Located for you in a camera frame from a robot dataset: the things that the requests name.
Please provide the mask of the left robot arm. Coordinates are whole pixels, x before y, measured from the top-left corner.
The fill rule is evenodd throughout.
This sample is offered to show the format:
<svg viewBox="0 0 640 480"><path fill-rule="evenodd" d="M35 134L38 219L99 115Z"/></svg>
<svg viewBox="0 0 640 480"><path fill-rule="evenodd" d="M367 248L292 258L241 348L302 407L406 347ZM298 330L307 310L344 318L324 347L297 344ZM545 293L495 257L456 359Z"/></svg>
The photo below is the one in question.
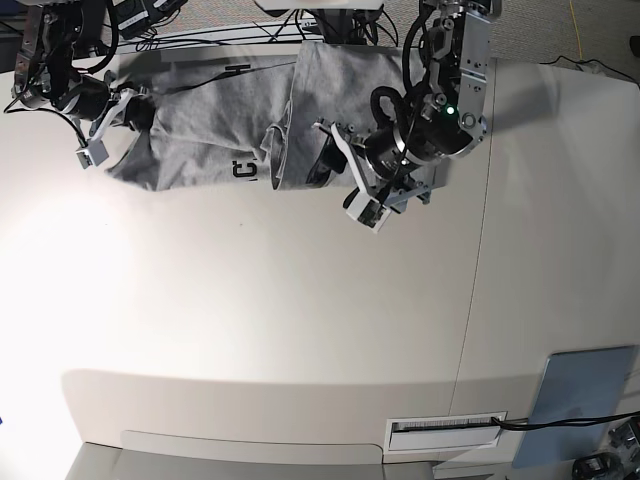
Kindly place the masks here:
<svg viewBox="0 0 640 480"><path fill-rule="evenodd" d="M468 154L487 135L489 33L501 13L499 1L421 2L402 47L404 89L375 88L375 131L345 134L352 161L327 137L307 184L319 187L333 174L359 168L360 178L373 175L373 185L363 189L378 207L412 197L429 202L438 164Z"/></svg>

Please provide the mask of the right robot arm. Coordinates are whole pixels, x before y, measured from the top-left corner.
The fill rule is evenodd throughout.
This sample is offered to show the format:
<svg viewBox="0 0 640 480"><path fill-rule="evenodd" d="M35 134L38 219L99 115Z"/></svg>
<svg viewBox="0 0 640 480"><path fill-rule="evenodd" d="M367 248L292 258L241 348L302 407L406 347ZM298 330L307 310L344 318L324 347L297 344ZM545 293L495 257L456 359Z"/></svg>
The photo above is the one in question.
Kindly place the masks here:
<svg viewBox="0 0 640 480"><path fill-rule="evenodd" d="M146 94L131 82L115 86L115 77L105 71L103 80L94 75L106 70L119 46L117 11L112 1L104 3L111 27L111 44L97 64L84 69L73 65L75 46L83 33L82 1L33 4L27 9L23 40L18 51L12 101L5 114L36 111L53 114L66 122L79 143L77 154L89 165L108 157L102 137L120 119L131 126L129 103Z"/></svg>

